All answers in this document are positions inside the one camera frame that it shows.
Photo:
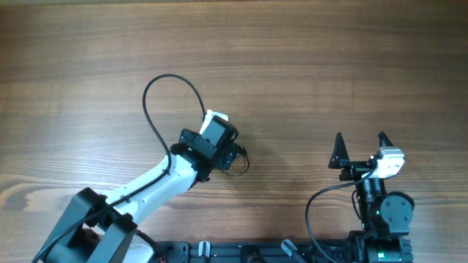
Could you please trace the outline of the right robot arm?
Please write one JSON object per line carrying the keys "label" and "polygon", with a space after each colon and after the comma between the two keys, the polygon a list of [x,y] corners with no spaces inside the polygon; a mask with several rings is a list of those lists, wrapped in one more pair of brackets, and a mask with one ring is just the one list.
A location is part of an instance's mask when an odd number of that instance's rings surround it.
{"label": "right robot arm", "polygon": [[362,230],[351,231],[339,262],[413,262],[412,247],[404,237],[410,233],[414,200],[400,191],[388,192],[385,181],[399,174],[405,163],[401,148],[384,132],[378,134],[379,148],[367,161],[351,161],[343,136],[336,135],[328,167],[339,169],[339,180],[355,183]]}

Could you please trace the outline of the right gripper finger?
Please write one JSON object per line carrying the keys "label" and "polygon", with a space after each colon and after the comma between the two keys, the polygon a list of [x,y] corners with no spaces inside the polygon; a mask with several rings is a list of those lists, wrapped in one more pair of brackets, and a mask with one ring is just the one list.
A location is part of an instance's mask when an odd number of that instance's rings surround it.
{"label": "right gripper finger", "polygon": [[385,132],[381,131],[378,134],[380,147],[393,147],[393,143],[390,141]]}
{"label": "right gripper finger", "polygon": [[350,157],[348,155],[344,138],[341,132],[336,134],[335,145],[328,164],[329,169],[343,169],[350,165]]}

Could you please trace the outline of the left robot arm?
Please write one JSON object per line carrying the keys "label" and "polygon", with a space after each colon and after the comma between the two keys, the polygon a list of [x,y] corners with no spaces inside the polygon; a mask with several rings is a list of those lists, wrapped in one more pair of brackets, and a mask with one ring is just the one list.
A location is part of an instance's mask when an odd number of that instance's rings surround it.
{"label": "left robot arm", "polygon": [[85,188],[71,199],[34,261],[148,262],[154,249],[135,243],[137,226],[161,205],[228,169],[238,130],[225,114],[208,111],[199,132],[183,129],[178,143],[154,168],[130,183],[98,194]]}

